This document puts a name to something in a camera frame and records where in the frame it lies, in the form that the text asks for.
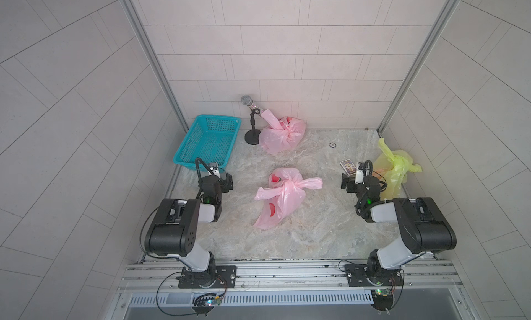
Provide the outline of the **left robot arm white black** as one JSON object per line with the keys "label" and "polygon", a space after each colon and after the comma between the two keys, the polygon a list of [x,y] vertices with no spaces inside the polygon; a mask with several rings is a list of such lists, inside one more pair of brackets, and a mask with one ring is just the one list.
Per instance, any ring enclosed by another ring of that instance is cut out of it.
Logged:
{"label": "left robot arm white black", "polygon": [[219,269],[213,253],[197,242],[200,223],[215,223],[222,213],[223,194],[234,189],[231,174],[215,163],[195,159],[199,192],[194,199],[166,198],[153,211],[146,232],[140,233],[140,248],[155,259],[175,259],[183,264],[176,274],[179,288],[228,287],[232,272]]}

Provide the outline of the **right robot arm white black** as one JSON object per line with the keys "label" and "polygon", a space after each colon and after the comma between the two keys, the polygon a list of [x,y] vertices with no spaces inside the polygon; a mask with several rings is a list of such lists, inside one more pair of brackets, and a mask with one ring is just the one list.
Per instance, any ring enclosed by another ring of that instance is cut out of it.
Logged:
{"label": "right robot arm white black", "polygon": [[390,286],[404,282],[402,267],[426,253],[454,249],[454,230],[432,198],[381,196],[387,190],[384,178],[374,176],[372,161],[354,166],[343,162],[341,188],[357,197],[356,214],[368,223],[396,223],[400,236],[386,247],[373,250],[365,265],[346,262],[340,266],[351,287]]}

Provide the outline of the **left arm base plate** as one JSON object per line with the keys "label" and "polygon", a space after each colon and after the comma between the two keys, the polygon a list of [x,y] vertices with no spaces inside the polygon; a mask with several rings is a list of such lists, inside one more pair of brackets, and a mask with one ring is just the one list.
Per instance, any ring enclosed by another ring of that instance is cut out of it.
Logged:
{"label": "left arm base plate", "polygon": [[217,265],[204,272],[192,272],[184,267],[178,276],[179,289],[234,288],[237,266]]}

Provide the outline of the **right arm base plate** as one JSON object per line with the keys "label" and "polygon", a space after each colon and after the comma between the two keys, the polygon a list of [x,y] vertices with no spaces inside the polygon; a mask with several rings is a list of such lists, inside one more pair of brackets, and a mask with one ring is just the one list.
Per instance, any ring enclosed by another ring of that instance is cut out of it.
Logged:
{"label": "right arm base plate", "polygon": [[380,267],[347,263],[343,267],[350,287],[396,287],[404,283],[401,270],[386,270]]}

